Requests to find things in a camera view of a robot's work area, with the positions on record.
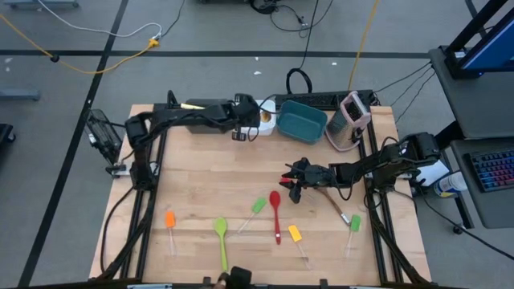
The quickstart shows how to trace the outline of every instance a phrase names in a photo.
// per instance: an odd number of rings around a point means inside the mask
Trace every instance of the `wooden tabletop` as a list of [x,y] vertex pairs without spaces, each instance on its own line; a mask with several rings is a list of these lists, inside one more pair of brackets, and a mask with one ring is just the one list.
[[[130,114],[152,109],[152,105],[133,105]],[[398,138],[391,108],[373,107],[371,112],[378,144],[386,136]],[[364,135],[370,154],[367,133]],[[125,137],[121,156],[130,150]],[[280,175],[289,170],[284,164],[292,164],[301,157],[323,166],[360,159],[357,149],[338,153],[325,137],[315,145],[308,145],[275,130],[270,136],[259,136],[257,141],[250,143],[232,141],[229,134],[193,135],[184,127],[171,128],[165,146],[143,281],[200,283],[204,276],[216,280],[222,266],[213,220],[224,217],[229,230],[226,238],[229,270],[239,266],[252,271],[253,283],[306,285],[327,279],[331,285],[379,285],[371,224],[363,205],[362,181],[353,187],[349,201],[343,201],[335,189],[328,189],[345,214],[358,214],[362,220],[360,231],[353,234],[349,257],[345,258],[343,251],[349,239],[349,227],[328,200],[314,189],[305,189],[300,204],[295,205],[288,197],[288,190],[278,184]],[[113,181],[105,216],[130,186],[129,177]],[[406,181],[398,180],[396,189],[410,194]],[[275,243],[273,210],[269,204],[240,235],[234,235],[251,215],[255,200],[258,197],[268,199],[272,190],[278,191],[282,200],[279,207],[281,244]],[[349,191],[343,189],[342,192],[347,195]],[[106,263],[113,260],[126,241],[134,196],[135,193],[117,208],[109,223]],[[430,279],[413,202],[397,193],[389,193],[388,199],[398,246],[421,276]],[[177,221],[173,228],[176,257],[172,257],[169,248],[165,227],[167,210],[175,213]],[[311,271],[292,241],[288,232],[290,225],[296,225],[302,234],[300,243],[309,257]],[[91,277],[100,274],[101,238],[100,232]],[[385,244],[383,247],[389,280],[393,280],[389,250]],[[134,275],[138,253],[137,245],[129,275]]]

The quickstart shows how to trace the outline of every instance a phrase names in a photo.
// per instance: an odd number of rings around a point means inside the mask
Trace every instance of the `teal container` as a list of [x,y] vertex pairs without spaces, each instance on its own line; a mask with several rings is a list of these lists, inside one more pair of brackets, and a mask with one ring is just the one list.
[[327,121],[325,112],[288,100],[282,104],[276,124],[283,135],[314,145],[323,136]]

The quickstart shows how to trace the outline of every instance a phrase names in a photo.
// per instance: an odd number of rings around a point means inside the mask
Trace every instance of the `floor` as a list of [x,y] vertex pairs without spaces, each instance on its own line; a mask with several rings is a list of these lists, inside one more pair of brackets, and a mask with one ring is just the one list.
[[[79,9],[55,10],[75,25],[107,30],[119,26],[120,33],[147,22],[166,28],[181,4],[179,0],[79,2]],[[479,10],[485,2],[381,2],[352,88],[377,90],[421,67],[428,62],[429,49],[448,44],[471,20],[469,4]],[[310,19],[314,1],[283,3]],[[328,3],[321,0],[318,13]],[[509,1],[503,13],[513,4]],[[309,51],[317,53],[307,58],[304,70],[315,91],[347,88],[372,6],[373,0],[336,0],[325,20],[313,30]],[[151,27],[131,38],[114,39],[75,31],[45,11],[0,6],[0,14],[37,44],[58,51],[62,59],[84,70],[95,70],[102,60],[107,60],[107,66],[113,65],[144,48],[155,33]],[[274,17],[279,25],[296,28],[297,22],[288,11]],[[257,14],[243,0],[210,0],[208,4],[186,0],[180,21],[161,40],[157,52],[102,76],[82,75],[48,61],[4,23],[0,25],[0,39],[0,87],[42,92],[39,102],[0,103],[1,122],[13,124],[18,135],[0,163],[0,231],[8,232],[0,236],[0,287],[18,285],[49,202],[58,204],[55,216],[46,241],[36,244],[42,245],[42,250],[38,262],[32,263],[34,274],[31,279],[24,275],[23,282],[66,283],[88,277],[111,179],[104,172],[105,160],[89,145],[80,125],[77,128],[84,107],[101,108],[111,121],[123,122],[132,104],[163,102],[169,89],[179,100],[226,98],[236,92],[262,99],[285,93],[285,75],[299,65],[306,41],[297,33],[278,31],[266,15]],[[392,104],[410,81],[379,93],[382,104]],[[415,84],[394,105],[396,116],[406,109],[420,85]],[[305,91],[302,80],[295,76],[292,88],[294,92]],[[398,122],[398,130],[401,135],[437,133],[452,120],[434,77]],[[459,220],[454,202],[430,201]],[[422,202],[418,203],[418,218],[434,281],[454,287],[514,287],[514,263],[465,235],[454,235],[451,226]],[[478,224],[473,231],[514,254],[514,230],[485,230]]]

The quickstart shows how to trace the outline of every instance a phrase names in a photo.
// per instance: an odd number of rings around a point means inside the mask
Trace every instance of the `black keyboard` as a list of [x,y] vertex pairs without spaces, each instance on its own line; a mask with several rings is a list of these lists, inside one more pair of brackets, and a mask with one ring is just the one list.
[[[348,96],[350,92],[314,92],[314,93],[300,93],[290,95],[276,95],[275,105],[276,109],[280,110],[282,104],[288,100],[308,105],[320,110],[337,110],[339,104],[343,99]],[[362,103],[368,106],[373,101],[372,90],[357,91]]]
[[514,149],[486,153],[469,153],[483,192],[514,188]]

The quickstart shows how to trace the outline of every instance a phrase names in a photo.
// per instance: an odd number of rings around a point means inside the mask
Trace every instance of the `green spoon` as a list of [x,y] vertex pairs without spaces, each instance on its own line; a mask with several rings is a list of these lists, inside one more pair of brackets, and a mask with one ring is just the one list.
[[219,241],[222,246],[222,267],[225,272],[228,271],[228,263],[226,261],[225,252],[225,233],[226,233],[226,220],[225,218],[217,218],[214,220],[214,230],[219,235]]

